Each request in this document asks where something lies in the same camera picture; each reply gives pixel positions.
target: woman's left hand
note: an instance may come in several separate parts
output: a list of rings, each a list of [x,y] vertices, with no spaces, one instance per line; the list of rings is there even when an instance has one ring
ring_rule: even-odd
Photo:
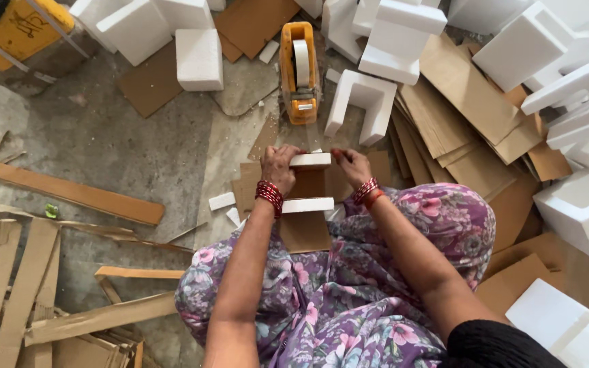
[[[306,151],[293,145],[283,145],[281,148],[268,146],[265,155],[260,157],[262,179],[276,185],[281,195],[287,197],[295,186],[295,171],[290,169],[290,161],[304,153]]]

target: packing tape roll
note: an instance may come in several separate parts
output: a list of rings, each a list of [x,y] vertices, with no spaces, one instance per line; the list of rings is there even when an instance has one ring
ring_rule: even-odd
[[[308,45],[306,44],[306,40],[293,40],[292,49],[294,50],[294,60],[297,63],[297,87],[308,88],[310,67],[308,64]]]

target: woman's arm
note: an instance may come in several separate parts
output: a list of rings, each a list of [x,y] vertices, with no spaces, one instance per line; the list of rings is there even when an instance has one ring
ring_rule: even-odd
[[[261,158],[262,178],[285,197],[295,185],[292,157],[303,153],[291,145],[267,147]],[[255,318],[262,290],[274,206],[258,198],[226,263],[208,325],[203,366],[257,367]]]
[[[372,178],[370,163],[364,155],[354,150],[331,152],[353,188],[360,188]],[[503,322],[479,301],[454,266],[387,197],[377,198],[370,213],[399,272],[421,297],[445,344],[454,327],[462,322]]]

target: woman's right hand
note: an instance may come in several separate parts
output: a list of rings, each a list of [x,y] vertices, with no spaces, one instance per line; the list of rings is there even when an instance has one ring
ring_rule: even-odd
[[[353,149],[331,149],[331,154],[344,171],[349,184],[357,190],[367,181],[372,179],[370,162],[365,155],[357,153]]]

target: green object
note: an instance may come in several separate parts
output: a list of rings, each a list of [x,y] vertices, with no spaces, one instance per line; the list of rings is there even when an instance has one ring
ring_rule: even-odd
[[[58,217],[58,207],[52,204],[46,204],[45,205],[45,215],[47,217],[49,217],[50,219],[55,219]]]

